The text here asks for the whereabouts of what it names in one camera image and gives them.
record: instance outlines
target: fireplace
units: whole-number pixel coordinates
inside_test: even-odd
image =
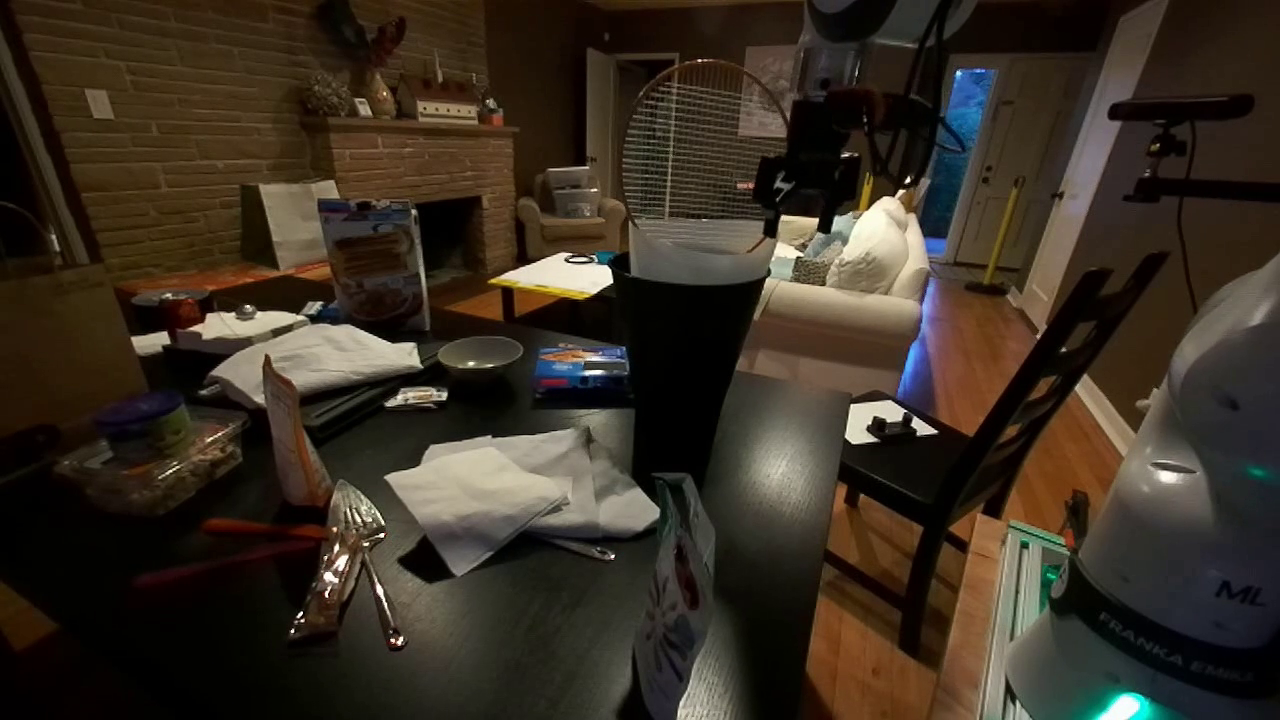
[[[342,198],[416,206],[430,282],[496,276],[517,256],[517,127],[322,122],[316,171]]]

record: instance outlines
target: bowl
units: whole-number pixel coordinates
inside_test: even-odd
[[[525,346],[512,335],[464,335],[439,346],[435,361],[448,373],[499,373],[512,369],[525,356]]]

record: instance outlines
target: black table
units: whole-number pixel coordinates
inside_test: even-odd
[[[735,375],[704,500],[721,534],[717,621],[694,659],[684,715],[791,715],[826,539],[839,406],[819,391]],[[336,478],[386,513],[377,571],[399,603],[406,647],[386,654],[358,584],[339,636],[290,647],[288,618],[316,566],[278,560],[175,598],[134,598],[128,579],[197,556],[240,554],[201,520],[274,513],[269,448],[253,448],[188,507],[165,520],[113,520],[52,486],[0,497],[0,571],[65,633],[102,658],[156,715],[618,715],[632,689],[632,633],[656,537],[610,546],[597,566],[517,539],[458,579],[416,575],[416,528],[391,467],[430,442],[592,423],[629,448],[629,408],[448,421],[381,412],[321,445]]]

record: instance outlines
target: cable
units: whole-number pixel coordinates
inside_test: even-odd
[[[1194,146],[1200,146],[1200,140],[1194,140],[1194,122],[1193,122],[1189,127],[1193,127],[1193,146],[1189,146],[1183,182],[1193,182]],[[1171,233],[1177,233],[1177,254],[1178,254],[1178,262],[1183,262],[1189,305],[1193,305],[1193,315],[1194,315],[1194,311],[1200,311],[1200,292],[1194,292],[1193,256],[1189,256],[1183,208],[1189,208],[1189,198],[1178,192],[1177,206],[1171,206]]]

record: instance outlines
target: fork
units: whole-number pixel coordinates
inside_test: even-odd
[[[386,537],[386,520],[357,486],[339,480],[339,497],[342,497],[342,520],[358,539],[358,566],[366,571],[377,618],[383,625],[383,644],[391,654],[399,654],[406,644],[406,636],[403,636],[403,628],[394,621],[394,607],[391,607],[391,598],[386,598],[383,579],[366,566],[372,547]]]

